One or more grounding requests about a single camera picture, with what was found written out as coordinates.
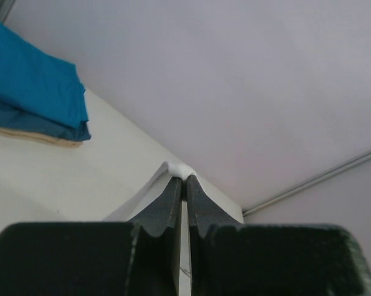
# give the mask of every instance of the folded towel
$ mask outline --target folded towel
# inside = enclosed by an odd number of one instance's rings
[[[85,122],[81,122],[78,128],[72,128],[7,105],[1,101],[0,128],[39,133],[53,138],[75,142],[85,141],[91,138]]]
[[[17,131],[15,129],[0,128],[0,136],[6,136],[10,138],[26,139],[35,142],[55,145],[65,148],[77,148],[82,145],[83,142],[73,142],[64,139],[57,139],[45,134],[29,133],[27,131]]]
[[[0,101],[72,128],[88,121],[75,65],[49,56],[0,22]]]

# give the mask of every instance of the beige fabric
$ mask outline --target beige fabric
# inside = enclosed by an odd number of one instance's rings
[[[19,131],[16,129],[8,129],[8,128],[0,128],[0,136],[32,140],[35,142],[51,144],[51,145],[67,147],[67,148],[77,148],[83,143],[83,142],[75,142],[75,141],[69,141],[69,140],[64,140],[64,139],[57,139],[54,137],[47,136],[45,134],[30,133],[27,131]]]

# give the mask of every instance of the black object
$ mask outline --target black object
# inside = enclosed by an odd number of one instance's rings
[[[0,234],[0,296],[177,295],[181,199],[188,204],[193,296],[371,295],[342,228],[243,225],[190,176],[126,223],[20,223]]]

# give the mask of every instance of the ceiling trim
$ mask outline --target ceiling trim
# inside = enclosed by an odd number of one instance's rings
[[[339,174],[344,173],[345,171],[348,171],[354,167],[357,167],[365,162],[368,162],[371,160],[371,150],[358,155],[357,157],[354,157],[346,162],[341,163],[340,165],[337,165],[321,174],[318,174],[312,178],[309,178],[303,182],[298,183],[297,185],[294,185],[292,187],[287,188],[286,190],[283,190],[279,192],[278,194],[275,194],[271,196],[268,199],[265,199],[261,202],[258,202],[248,208],[243,209],[243,216],[246,217],[250,214],[253,214],[265,207],[268,207],[276,202],[279,202],[283,199],[286,199],[287,197],[291,197],[301,191],[304,191],[310,187],[313,187],[321,182],[324,182],[330,178],[333,178]]]
[[[4,23],[9,15],[15,0],[0,0],[0,22]]]

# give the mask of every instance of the folded blue cloth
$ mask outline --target folded blue cloth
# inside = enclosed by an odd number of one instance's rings
[[[75,142],[81,142],[91,138],[85,122],[80,123],[78,128],[72,128],[7,105],[1,101],[0,128],[45,134],[53,138]]]
[[[88,121],[75,65],[51,57],[0,23],[0,101],[74,129]]]

